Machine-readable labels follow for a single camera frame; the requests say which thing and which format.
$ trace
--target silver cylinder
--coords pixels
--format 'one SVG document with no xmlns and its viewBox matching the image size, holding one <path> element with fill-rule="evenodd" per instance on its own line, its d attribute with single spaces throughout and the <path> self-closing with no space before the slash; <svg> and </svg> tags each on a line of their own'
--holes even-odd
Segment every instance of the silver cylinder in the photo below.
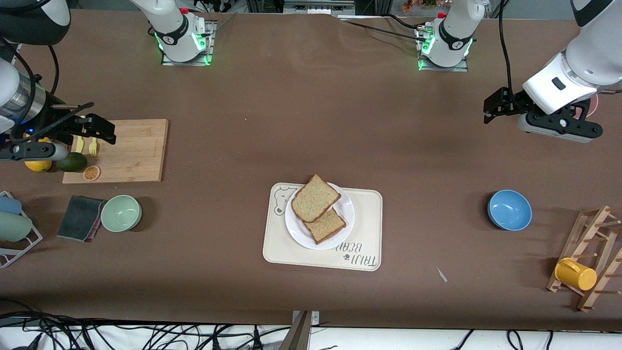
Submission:
<svg viewBox="0 0 622 350">
<path fill-rule="evenodd" d="M 41 112 L 41 109 L 43 109 L 43 106 L 45 105 L 45 89 L 38 83 L 36 83 L 35 86 L 35 99 L 32 102 L 32 106 L 28 111 L 28 114 L 26 114 L 26 118 L 23 123 L 33 119 L 34 116 Z M 0 115 L 17 122 L 19 116 L 24 110 L 24 107 L 28 104 L 29 96 L 30 79 L 22 72 L 19 72 L 19 86 L 17 87 L 17 91 L 7 103 L 0 106 Z"/>
</svg>

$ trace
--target table surface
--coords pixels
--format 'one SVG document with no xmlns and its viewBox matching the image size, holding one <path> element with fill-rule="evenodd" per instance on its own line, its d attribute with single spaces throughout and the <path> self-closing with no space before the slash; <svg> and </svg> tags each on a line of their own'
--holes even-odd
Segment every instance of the table surface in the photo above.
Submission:
<svg viewBox="0 0 622 350">
<path fill-rule="evenodd" d="M 163 180 L 63 185 L 62 173 L 2 164 L 2 189 L 44 241 L 0 271 L 0 295 L 74 317 L 282 324 L 321 310 L 334 326 L 622 328 L 618 296 L 586 314 L 573 293 L 545 290 L 578 210 L 622 204 L 617 97 L 600 97 L 605 132 L 589 144 L 523 133 L 516 117 L 484 125 L 483 100 L 506 85 L 496 21 L 478 28 L 468 73 L 442 73 L 418 71 L 407 39 L 324 15 L 236 15 L 212 66 L 162 67 L 140 12 L 72 14 L 56 95 L 93 101 L 109 120 L 169 119 Z M 518 88 L 578 28 L 506 21 L 505 32 Z M 23 53 L 49 88 L 47 48 Z M 315 172 L 383 195 L 375 272 L 263 259 L 270 188 Z M 526 230 L 487 219 L 487 198 L 504 188 L 530 200 Z M 55 236 L 71 195 L 118 194 L 144 208 L 136 232 Z"/>
</svg>

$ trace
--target orange slice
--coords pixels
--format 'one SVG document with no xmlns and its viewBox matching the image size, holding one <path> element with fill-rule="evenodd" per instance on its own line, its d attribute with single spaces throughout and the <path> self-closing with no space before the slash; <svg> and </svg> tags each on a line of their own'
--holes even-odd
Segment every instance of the orange slice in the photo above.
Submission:
<svg viewBox="0 0 622 350">
<path fill-rule="evenodd" d="M 91 181 L 95 181 L 99 179 L 100 175 L 101 175 L 100 167 L 98 167 L 97 165 L 91 165 L 90 167 L 84 170 L 84 172 L 82 173 L 82 178 L 85 181 L 91 182 Z"/>
</svg>

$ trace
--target white plate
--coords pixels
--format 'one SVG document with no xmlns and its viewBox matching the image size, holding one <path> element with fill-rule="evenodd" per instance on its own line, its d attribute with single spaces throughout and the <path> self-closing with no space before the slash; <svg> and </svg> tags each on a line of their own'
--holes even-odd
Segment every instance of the white plate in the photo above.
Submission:
<svg viewBox="0 0 622 350">
<path fill-rule="evenodd" d="M 322 243 L 315 243 L 311 232 L 309 232 L 304 222 L 296 216 L 294 208 L 292 208 L 292 201 L 302 187 L 297 189 L 292 196 L 289 197 L 287 207 L 285 207 L 285 225 L 287 226 L 287 230 L 289 231 L 289 234 L 292 235 L 292 238 L 305 248 L 313 250 L 327 250 L 335 248 L 348 238 L 350 232 L 352 232 L 352 228 L 354 227 L 354 204 L 352 204 L 352 200 L 343 189 L 339 188 L 339 186 L 331 184 L 330 182 L 328 184 L 339 192 L 339 194 L 341 194 L 341 198 L 333 204 L 332 208 L 337 212 L 337 214 L 339 214 L 343 221 L 346 222 L 346 227 L 342 228 L 339 232 L 329 239 L 324 240 Z"/>
</svg>

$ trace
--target toast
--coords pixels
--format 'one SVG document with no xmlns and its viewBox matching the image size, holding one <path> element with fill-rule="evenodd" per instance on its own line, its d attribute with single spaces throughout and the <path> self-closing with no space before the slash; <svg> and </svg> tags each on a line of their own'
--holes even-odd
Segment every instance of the toast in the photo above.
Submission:
<svg viewBox="0 0 622 350">
<path fill-rule="evenodd" d="M 341 194 L 335 191 L 331 185 L 315 174 L 311 180 L 296 194 L 292 201 L 292 208 L 304 222 L 314 222 L 324 215 Z"/>
<path fill-rule="evenodd" d="M 311 231 L 315 244 L 322 243 L 347 226 L 334 209 L 330 209 L 315 222 L 305 222 L 304 224 Z"/>
</svg>

